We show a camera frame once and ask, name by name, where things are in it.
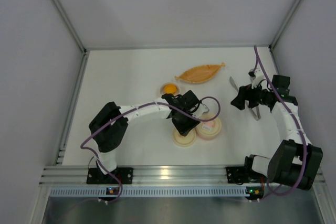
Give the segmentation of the cream lid orange handle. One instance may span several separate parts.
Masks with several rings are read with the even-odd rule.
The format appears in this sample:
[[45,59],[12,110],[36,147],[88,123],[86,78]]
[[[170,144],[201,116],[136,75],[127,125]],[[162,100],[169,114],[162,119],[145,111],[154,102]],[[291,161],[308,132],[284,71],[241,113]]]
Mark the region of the cream lid orange handle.
[[192,129],[187,136],[182,136],[178,130],[174,129],[173,131],[173,141],[177,146],[180,147],[189,147],[194,144],[196,141],[197,133]]

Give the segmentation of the steel food tongs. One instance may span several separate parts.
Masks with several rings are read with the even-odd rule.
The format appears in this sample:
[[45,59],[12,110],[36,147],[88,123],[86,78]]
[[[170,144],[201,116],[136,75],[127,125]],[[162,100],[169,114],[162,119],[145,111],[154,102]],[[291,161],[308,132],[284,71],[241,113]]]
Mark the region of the steel food tongs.
[[[237,92],[239,92],[239,88],[238,88],[237,84],[235,83],[234,79],[233,79],[231,76],[229,77],[229,82],[230,82],[231,86],[232,86]],[[248,109],[249,109],[249,111],[251,112],[252,116],[254,117],[254,119],[255,119],[256,121],[259,121],[259,120],[261,119],[260,109],[259,109],[258,106],[255,107],[254,109],[252,109],[252,108],[248,108]]]

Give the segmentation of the pink lunch bowl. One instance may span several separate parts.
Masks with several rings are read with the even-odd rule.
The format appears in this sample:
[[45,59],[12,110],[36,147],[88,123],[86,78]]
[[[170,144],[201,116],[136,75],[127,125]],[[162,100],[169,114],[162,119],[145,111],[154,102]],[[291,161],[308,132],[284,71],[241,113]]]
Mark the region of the pink lunch bowl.
[[206,141],[215,139],[220,132],[221,129],[215,128],[205,129],[201,127],[196,129],[197,136]]

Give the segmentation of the orange lunch bowl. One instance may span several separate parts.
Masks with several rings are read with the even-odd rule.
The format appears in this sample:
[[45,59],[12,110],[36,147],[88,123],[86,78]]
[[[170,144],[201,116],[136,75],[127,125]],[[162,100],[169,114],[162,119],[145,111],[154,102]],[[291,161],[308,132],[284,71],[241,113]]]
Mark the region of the orange lunch bowl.
[[172,95],[178,95],[180,94],[180,87],[173,82],[168,82],[163,84],[160,87],[160,94],[164,95],[164,94],[172,94]]

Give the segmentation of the cream lid pink handle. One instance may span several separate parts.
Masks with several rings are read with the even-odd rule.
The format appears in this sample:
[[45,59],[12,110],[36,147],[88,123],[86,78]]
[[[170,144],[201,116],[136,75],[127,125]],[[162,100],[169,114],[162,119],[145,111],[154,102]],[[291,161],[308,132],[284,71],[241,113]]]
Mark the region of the cream lid pink handle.
[[222,122],[219,118],[215,118],[214,120],[208,121],[208,122],[201,122],[197,128],[215,128],[215,129],[222,129]]

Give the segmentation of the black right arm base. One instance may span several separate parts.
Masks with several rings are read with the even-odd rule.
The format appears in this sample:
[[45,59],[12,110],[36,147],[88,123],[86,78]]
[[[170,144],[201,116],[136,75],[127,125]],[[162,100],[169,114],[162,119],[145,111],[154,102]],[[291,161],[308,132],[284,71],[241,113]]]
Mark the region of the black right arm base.
[[264,178],[262,174],[248,170],[244,166],[228,166],[225,169],[229,184],[259,183],[261,178]]

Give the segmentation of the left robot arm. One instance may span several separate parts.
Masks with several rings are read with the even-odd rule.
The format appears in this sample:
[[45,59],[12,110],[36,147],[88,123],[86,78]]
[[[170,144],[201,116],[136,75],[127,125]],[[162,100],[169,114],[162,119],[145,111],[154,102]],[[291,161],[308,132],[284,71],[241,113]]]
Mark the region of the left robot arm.
[[200,118],[207,111],[197,96],[190,90],[184,95],[164,94],[160,98],[146,105],[117,106],[115,102],[107,103],[89,124],[91,134],[111,122],[93,137],[98,146],[97,166],[106,175],[117,168],[116,148],[128,127],[137,123],[171,119],[175,129],[182,136],[196,127]]

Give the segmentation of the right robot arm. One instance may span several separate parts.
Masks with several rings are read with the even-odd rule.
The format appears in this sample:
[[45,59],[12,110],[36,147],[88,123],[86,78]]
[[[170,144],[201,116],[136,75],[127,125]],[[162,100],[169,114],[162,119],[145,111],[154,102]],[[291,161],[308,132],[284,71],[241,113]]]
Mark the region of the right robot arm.
[[298,102],[289,94],[290,78],[274,75],[272,89],[264,89],[262,82],[266,79],[262,73],[251,71],[251,83],[237,88],[238,95],[231,105],[244,110],[265,105],[269,107],[274,118],[280,145],[272,157],[251,154],[245,158],[245,170],[250,174],[260,174],[271,183],[278,183],[301,190],[312,187],[323,151],[311,144],[307,138],[298,115]]

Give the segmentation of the woven fish-shaped basket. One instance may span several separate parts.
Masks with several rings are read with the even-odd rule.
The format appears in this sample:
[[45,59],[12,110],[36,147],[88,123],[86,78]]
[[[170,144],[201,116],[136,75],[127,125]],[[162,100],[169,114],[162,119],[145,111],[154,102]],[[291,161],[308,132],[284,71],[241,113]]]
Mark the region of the woven fish-shaped basket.
[[221,64],[210,64],[210,65],[201,65],[190,68],[184,71],[179,76],[175,76],[174,79],[177,81],[183,81],[191,84],[200,84],[208,82],[213,79],[219,71],[225,67],[226,64],[222,62]]

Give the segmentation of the aluminium front rail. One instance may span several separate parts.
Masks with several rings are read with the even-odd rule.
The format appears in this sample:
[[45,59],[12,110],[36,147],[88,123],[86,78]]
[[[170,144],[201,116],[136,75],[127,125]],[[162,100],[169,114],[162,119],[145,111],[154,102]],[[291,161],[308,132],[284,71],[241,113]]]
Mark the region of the aluminium front rail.
[[[233,186],[242,180],[237,170],[228,172],[224,165],[134,166],[117,177],[132,186]],[[93,175],[88,166],[47,166],[39,184],[43,186],[86,185]]]

